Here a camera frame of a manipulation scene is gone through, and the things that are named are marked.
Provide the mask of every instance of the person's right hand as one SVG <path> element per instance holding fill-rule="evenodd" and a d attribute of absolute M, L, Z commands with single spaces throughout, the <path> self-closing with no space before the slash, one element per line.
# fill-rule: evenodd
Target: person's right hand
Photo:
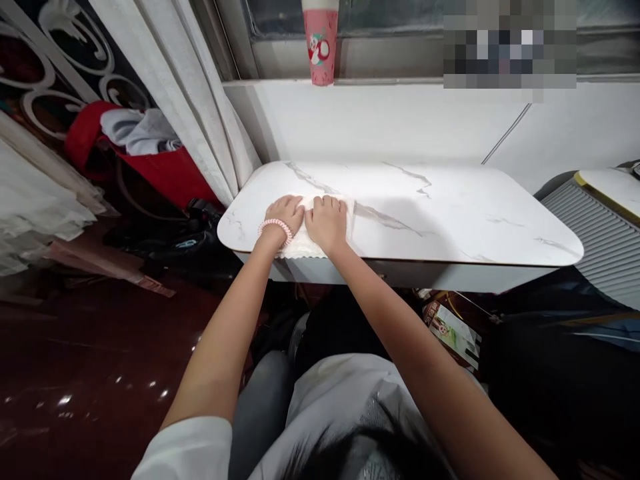
<path fill-rule="evenodd" d="M 347 243 L 347 204 L 328 195 L 316 197 L 305 213 L 305 224 L 311 240 L 329 257 Z"/>

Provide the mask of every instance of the cardboard box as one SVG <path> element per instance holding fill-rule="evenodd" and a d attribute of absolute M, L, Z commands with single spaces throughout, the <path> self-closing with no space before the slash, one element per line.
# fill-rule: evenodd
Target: cardboard box
<path fill-rule="evenodd" d="M 423 320 L 458 364 L 478 370 L 480 335 L 438 301 L 425 307 Z"/>

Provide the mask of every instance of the white shirt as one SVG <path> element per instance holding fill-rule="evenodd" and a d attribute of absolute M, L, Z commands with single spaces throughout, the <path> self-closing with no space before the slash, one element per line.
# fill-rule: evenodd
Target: white shirt
<path fill-rule="evenodd" d="M 320 360 L 296 382 L 285 430 L 249 480 L 278 478 L 294 446 L 304 441 L 314 444 L 327 427 L 328 434 L 332 434 L 346 433 L 363 423 L 380 425 L 383 420 L 378 402 L 401 424 L 410 423 L 430 438 L 407 387 L 390 361 L 362 353 Z M 182 420 L 151 440 L 133 480 L 226 480 L 230 453 L 231 424 L 227 420 L 220 417 Z"/>

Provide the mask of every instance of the red bag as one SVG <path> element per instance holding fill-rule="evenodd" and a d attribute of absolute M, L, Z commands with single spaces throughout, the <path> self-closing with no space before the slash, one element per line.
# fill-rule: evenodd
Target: red bag
<path fill-rule="evenodd" d="M 89 160 L 91 150 L 97 144 L 110 145 L 122 160 L 181 210 L 186 210 L 187 204 L 193 198 L 206 200 L 224 210 L 186 148 L 180 147 L 176 151 L 156 155 L 131 156 L 124 154 L 120 147 L 112 144 L 102 133 L 100 117 L 104 112 L 118 108 L 122 107 L 105 101 L 90 103 L 80 110 L 69 128 L 65 152 L 80 173 L 90 180 L 110 179 L 114 172 L 106 158 L 96 155 Z"/>

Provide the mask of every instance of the red paper cup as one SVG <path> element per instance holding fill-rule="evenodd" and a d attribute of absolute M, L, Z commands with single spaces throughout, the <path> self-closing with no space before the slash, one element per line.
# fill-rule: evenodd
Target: red paper cup
<path fill-rule="evenodd" d="M 302 0 L 311 82 L 333 83 L 339 0 Z"/>

